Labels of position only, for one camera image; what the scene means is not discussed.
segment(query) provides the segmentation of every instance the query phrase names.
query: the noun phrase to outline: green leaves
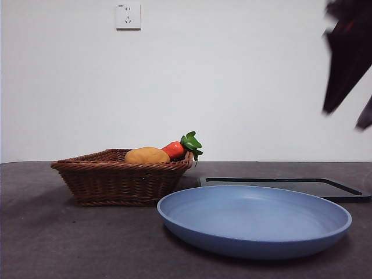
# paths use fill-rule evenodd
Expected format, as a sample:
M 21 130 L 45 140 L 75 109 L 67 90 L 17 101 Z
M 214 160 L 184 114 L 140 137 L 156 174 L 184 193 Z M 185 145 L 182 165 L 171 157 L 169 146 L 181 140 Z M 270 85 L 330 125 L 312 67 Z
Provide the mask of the green leaves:
M 184 146 L 184 148 L 187 148 L 194 154 L 194 160 L 198 161 L 198 156 L 203 154 L 203 152 L 198 150 L 198 148 L 201 148 L 202 145 L 195 138 L 195 134 L 196 132 L 192 131 L 187 133 L 186 136 L 183 135 L 180 142 Z

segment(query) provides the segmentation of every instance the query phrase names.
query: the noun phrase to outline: electrical outlet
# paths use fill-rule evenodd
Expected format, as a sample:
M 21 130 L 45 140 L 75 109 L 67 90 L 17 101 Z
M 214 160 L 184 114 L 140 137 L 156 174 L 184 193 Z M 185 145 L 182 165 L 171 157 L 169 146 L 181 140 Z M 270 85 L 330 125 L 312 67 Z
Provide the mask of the electrical outlet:
M 141 5 L 121 3 L 116 6 L 116 29 L 141 29 Z

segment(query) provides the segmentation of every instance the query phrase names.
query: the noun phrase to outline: potato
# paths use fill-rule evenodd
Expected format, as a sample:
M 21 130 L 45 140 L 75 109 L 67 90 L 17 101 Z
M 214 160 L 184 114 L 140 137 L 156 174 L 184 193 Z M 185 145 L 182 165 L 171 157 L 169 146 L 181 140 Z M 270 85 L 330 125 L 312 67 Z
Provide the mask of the potato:
M 127 163 L 165 163 L 170 159 L 168 154 L 161 149 L 147 146 L 128 151 L 124 161 Z

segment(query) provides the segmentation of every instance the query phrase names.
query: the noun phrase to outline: wicker basket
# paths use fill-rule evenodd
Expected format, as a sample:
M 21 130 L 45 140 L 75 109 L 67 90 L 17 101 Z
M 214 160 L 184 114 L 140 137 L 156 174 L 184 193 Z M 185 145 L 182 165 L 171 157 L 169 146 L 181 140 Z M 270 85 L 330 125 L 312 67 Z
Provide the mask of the wicker basket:
M 126 163 L 129 150 L 107 149 L 59 160 L 51 167 L 62 176 L 79 205 L 155 206 L 193 164 L 191 152 L 176 162 Z

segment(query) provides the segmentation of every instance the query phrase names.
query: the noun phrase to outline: gray table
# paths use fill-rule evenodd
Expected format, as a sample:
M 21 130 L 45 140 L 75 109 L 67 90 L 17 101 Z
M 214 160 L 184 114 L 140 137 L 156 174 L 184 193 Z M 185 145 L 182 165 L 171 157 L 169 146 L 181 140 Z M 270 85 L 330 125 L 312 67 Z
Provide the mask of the gray table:
M 343 203 L 346 237 L 319 254 L 264 262 L 214 255 L 173 236 L 155 208 L 75 206 L 48 162 L 1 165 L 1 278 L 371 278 L 372 203 Z M 198 178 L 324 177 L 372 191 L 372 162 L 199 162 Z

